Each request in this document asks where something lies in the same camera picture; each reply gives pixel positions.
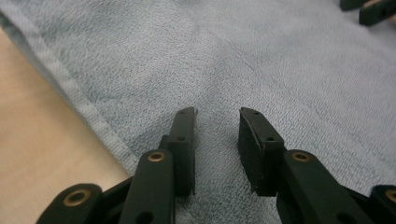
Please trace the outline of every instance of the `fabric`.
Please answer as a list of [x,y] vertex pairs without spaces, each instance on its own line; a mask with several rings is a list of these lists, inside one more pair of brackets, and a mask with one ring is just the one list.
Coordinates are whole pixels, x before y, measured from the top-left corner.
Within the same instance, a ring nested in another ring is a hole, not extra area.
[[131,173],[199,110],[196,191],[177,223],[280,223],[250,193],[241,106],[288,149],[315,154],[368,195],[396,185],[396,26],[358,25],[335,0],[1,0],[1,24]]

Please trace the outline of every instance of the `blue-gray cloth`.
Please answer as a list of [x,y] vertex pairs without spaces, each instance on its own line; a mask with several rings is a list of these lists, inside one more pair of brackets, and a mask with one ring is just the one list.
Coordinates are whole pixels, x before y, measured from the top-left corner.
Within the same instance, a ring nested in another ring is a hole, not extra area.
[[132,174],[175,113],[199,109],[196,191],[177,223],[280,223],[250,193],[241,106],[343,185],[396,185],[396,26],[338,0],[1,0],[1,24]]

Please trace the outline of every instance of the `light wood surface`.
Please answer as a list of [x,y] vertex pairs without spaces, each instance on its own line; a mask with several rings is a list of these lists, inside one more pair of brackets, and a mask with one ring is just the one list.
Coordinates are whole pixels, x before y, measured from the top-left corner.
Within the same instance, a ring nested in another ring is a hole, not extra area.
[[0,30],[0,223],[35,223],[64,189],[127,177]]

